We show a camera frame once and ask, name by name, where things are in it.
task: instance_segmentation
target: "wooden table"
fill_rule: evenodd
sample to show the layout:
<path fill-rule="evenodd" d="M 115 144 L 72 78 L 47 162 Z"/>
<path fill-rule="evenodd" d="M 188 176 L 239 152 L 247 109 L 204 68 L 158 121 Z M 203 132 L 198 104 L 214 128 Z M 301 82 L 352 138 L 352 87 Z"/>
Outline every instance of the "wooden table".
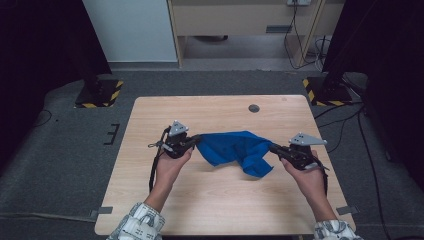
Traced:
<path fill-rule="evenodd" d="M 256 104 L 259 112 L 249 111 Z M 122 217 L 144 201 L 156 148 L 174 120 L 189 135 L 248 130 L 280 145 L 298 132 L 320 137 L 309 104 L 301 95 L 140 97 L 136 100 L 95 226 L 110 234 Z M 324 146 L 313 146 L 331 171 L 328 198 L 334 208 L 346 201 Z M 312 234 L 315 223 L 304 196 L 275 154 L 265 160 L 274 169 L 261 179 L 243 173 L 237 163 L 211 166 L 194 151 L 182 169 L 162 215 L 163 235 L 300 235 Z M 340 216 L 353 228 L 351 215 Z"/>

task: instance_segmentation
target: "tripod base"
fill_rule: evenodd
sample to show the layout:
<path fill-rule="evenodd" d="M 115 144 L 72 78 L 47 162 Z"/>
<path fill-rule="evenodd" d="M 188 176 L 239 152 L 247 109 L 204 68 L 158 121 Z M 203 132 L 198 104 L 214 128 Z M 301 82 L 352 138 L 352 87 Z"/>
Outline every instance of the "tripod base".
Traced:
<path fill-rule="evenodd" d="M 110 107 L 115 103 L 124 82 L 120 80 L 99 80 L 99 83 L 102 86 L 100 94 L 90 93 L 87 86 L 84 85 L 75 101 L 76 108 Z"/>
<path fill-rule="evenodd" d="M 323 87 L 325 78 L 308 77 L 303 80 L 309 100 L 313 106 L 339 106 L 352 104 L 352 97 L 344 86 L 333 89 Z"/>

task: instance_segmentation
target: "black curtain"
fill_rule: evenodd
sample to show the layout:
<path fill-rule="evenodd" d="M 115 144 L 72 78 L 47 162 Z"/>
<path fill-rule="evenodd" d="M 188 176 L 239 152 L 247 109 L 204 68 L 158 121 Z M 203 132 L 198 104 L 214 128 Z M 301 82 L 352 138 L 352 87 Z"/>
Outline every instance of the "black curtain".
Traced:
<path fill-rule="evenodd" d="M 0 1 L 2 170 L 43 109 L 46 93 L 81 80 L 81 63 L 94 75 L 111 73 L 81 0 Z"/>
<path fill-rule="evenodd" d="M 368 76 L 363 100 L 386 148 L 424 190 L 424 1 L 347 0 L 324 71 Z"/>

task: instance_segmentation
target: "white wall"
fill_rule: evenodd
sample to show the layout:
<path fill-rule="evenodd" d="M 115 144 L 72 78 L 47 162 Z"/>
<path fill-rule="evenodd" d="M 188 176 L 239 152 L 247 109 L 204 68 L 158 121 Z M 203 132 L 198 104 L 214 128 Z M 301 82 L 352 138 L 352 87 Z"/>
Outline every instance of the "white wall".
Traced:
<path fill-rule="evenodd" d="M 166 0 L 83 0 L 109 62 L 177 62 Z"/>

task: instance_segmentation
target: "yellow and black tape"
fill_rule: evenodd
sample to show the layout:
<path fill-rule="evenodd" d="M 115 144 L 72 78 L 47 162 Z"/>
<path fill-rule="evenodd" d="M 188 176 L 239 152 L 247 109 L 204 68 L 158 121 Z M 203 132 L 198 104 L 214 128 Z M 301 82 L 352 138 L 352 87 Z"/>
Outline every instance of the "yellow and black tape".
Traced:
<path fill-rule="evenodd" d="M 316 94 L 314 93 L 308 79 L 303 79 L 303 86 L 308 93 L 309 101 L 313 106 L 340 106 L 352 104 L 352 101 L 321 101 L 317 100 Z"/>
<path fill-rule="evenodd" d="M 84 103 L 75 103 L 76 108 L 96 108 L 96 107 L 111 107 L 116 99 L 118 98 L 119 92 L 121 91 L 121 87 L 124 84 L 124 81 L 117 81 L 114 91 L 110 97 L 110 100 L 102 103 L 92 103 L 92 102 L 84 102 Z"/>

